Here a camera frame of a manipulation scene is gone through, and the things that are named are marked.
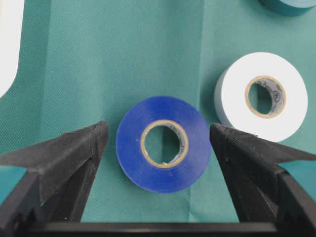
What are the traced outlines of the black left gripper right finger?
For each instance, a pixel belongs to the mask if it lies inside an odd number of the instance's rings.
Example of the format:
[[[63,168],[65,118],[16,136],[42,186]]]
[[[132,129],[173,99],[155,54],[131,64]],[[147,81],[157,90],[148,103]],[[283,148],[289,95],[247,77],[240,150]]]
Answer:
[[[313,237],[316,157],[214,123],[210,142],[240,222],[224,236]]]

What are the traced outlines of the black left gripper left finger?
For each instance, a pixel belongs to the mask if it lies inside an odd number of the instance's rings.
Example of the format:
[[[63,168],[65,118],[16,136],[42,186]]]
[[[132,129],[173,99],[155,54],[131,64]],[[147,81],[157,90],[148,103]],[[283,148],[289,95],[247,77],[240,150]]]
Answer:
[[[108,142],[100,121],[0,157],[0,234],[33,223],[78,222]]]

